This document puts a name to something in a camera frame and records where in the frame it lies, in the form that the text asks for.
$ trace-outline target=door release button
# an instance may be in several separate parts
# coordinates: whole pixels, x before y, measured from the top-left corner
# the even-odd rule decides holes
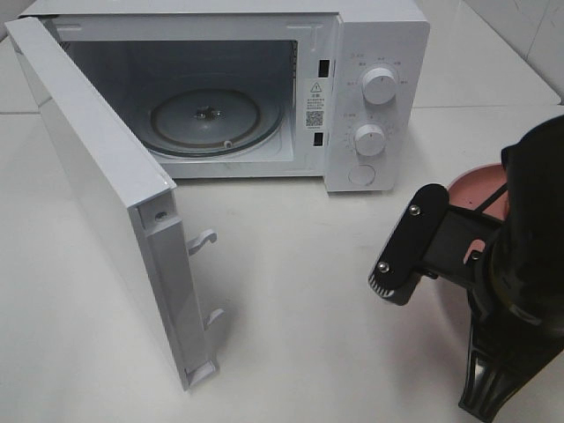
[[[367,186],[374,182],[376,171],[369,165],[358,165],[349,172],[349,181],[355,185]]]

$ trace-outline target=tile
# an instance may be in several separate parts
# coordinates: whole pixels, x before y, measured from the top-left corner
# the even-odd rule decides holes
[[[564,0],[549,3],[527,59],[564,96]]]
[[[553,89],[468,4],[418,4],[431,33],[414,107],[560,103]]]
[[[526,58],[549,0],[465,0],[508,44]]]

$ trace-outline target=qr code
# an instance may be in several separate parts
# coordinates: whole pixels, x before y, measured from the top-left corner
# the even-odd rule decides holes
[[[323,126],[323,111],[306,112],[306,126]]]

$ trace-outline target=microwave control panel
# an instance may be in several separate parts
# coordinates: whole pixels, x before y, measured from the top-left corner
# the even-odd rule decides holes
[[[328,191],[393,187],[427,22],[345,22],[336,63]]]

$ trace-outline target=power knob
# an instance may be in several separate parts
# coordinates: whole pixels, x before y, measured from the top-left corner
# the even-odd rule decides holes
[[[378,125],[363,125],[354,134],[354,148],[361,156],[375,156],[385,145],[386,136]]]
[[[372,104],[387,103],[396,95],[396,88],[396,72],[383,66],[369,70],[362,77],[362,93]]]

